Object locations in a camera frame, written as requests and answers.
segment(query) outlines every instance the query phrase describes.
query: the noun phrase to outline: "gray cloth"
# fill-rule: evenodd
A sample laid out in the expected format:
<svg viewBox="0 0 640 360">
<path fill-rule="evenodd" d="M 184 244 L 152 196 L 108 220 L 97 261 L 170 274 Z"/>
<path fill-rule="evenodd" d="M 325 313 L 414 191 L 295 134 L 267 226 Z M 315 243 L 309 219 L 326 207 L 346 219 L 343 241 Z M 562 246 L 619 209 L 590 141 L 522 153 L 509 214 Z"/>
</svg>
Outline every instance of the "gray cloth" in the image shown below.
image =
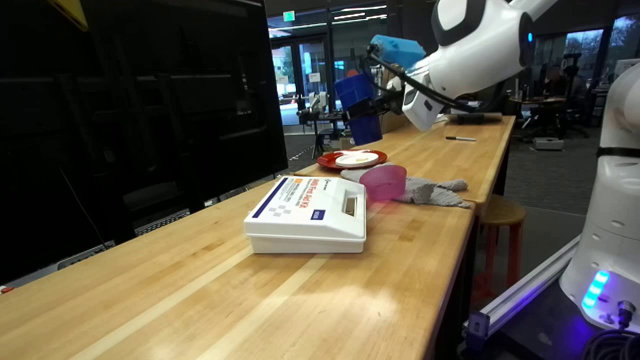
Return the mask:
<svg viewBox="0 0 640 360">
<path fill-rule="evenodd" d="M 384 163 L 375 167 L 383 167 L 393 165 L 393 163 Z M 359 182 L 360 177 L 372 168 L 343 170 L 340 175 L 347 180 Z M 400 202 L 416 203 L 416 204 L 432 204 L 437 206 L 458 206 L 468 209 L 471 204 L 462 200 L 453 191 L 464 190 L 467 188 L 467 182 L 462 179 L 446 181 L 444 183 L 436 183 L 422 177 L 407 177 L 404 194 L 394 199 Z"/>
</svg>

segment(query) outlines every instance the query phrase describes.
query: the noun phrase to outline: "pink cup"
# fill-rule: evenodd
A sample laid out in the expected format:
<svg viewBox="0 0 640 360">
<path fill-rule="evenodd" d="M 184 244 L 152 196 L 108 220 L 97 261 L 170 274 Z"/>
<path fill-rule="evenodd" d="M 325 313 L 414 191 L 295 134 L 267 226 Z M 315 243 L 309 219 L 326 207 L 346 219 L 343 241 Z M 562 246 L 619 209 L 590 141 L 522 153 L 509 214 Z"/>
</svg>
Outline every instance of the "pink cup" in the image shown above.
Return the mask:
<svg viewBox="0 0 640 360">
<path fill-rule="evenodd" d="M 360 177 L 360 184 L 367 189 L 373 201 L 395 199 L 404 194 L 406 169 L 397 165 L 372 168 Z"/>
</svg>

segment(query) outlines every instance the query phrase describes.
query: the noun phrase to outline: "white first aid kit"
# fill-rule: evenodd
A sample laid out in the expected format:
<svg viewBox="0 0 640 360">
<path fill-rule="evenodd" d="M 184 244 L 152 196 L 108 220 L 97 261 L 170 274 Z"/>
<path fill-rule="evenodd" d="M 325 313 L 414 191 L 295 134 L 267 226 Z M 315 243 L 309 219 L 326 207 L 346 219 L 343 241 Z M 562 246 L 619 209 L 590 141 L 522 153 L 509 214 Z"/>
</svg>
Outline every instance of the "white first aid kit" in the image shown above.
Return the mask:
<svg viewBox="0 0 640 360">
<path fill-rule="evenodd" d="M 286 176 L 249 212 L 244 230 L 255 253 L 362 252 L 364 185 L 338 177 Z"/>
</svg>

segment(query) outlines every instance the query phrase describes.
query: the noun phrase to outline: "black strap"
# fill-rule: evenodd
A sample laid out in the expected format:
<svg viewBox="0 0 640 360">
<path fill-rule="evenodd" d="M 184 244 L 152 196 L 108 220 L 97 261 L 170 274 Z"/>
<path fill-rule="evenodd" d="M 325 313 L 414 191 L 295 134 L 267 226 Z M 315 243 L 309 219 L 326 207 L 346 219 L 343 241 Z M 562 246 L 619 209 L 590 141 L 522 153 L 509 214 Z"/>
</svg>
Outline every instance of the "black strap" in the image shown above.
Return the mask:
<svg viewBox="0 0 640 360">
<path fill-rule="evenodd" d="M 632 149 L 630 147 L 599 147 L 598 152 L 596 152 L 596 156 L 624 156 L 627 158 L 640 158 L 640 149 Z"/>
</svg>

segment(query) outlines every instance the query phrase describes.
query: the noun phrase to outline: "stool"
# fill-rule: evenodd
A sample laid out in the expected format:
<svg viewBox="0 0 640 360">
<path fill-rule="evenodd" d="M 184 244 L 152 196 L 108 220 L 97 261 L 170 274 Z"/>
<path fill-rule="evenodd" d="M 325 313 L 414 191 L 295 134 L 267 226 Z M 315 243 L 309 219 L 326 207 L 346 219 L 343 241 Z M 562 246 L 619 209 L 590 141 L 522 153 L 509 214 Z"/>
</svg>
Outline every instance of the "stool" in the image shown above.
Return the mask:
<svg viewBox="0 0 640 360">
<path fill-rule="evenodd" d="M 486 257 L 484 272 L 474 279 L 474 294 L 472 301 L 484 297 L 496 297 L 491 291 L 493 278 L 493 258 L 498 243 L 500 226 L 509 226 L 509 257 L 507 264 L 507 288 L 514 285 L 520 278 L 520 251 L 522 248 L 522 223 L 527 216 L 525 209 L 516 202 L 505 199 L 500 195 L 491 195 L 486 213 L 481 223 L 486 226 Z"/>
</svg>

